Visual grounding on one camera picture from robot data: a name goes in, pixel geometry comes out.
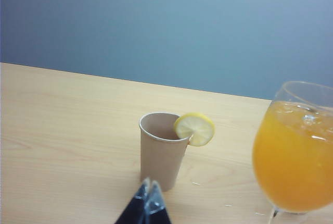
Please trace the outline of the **clear-tipped black left gripper left finger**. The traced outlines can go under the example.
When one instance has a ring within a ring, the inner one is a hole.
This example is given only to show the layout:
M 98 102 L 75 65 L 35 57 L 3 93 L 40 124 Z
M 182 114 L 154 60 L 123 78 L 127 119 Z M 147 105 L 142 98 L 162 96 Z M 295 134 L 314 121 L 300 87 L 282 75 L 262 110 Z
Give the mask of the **clear-tipped black left gripper left finger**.
M 148 201 L 149 191 L 150 179 L 146 178 L 142 181 L 141 186 L 133 195 L 115 223 L 146 223 L 145 207 Z

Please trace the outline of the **clear-tipped black left gripper right finger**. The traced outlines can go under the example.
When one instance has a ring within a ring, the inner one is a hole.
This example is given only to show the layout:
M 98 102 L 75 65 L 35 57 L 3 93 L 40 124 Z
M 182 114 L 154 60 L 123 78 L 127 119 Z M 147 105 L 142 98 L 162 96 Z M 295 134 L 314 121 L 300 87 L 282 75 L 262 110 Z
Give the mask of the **clear-tipped black left gripper right finger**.
M 145 223 L 171 224 L 163 194 L 157 181 L 153 181 L 145 203 Z

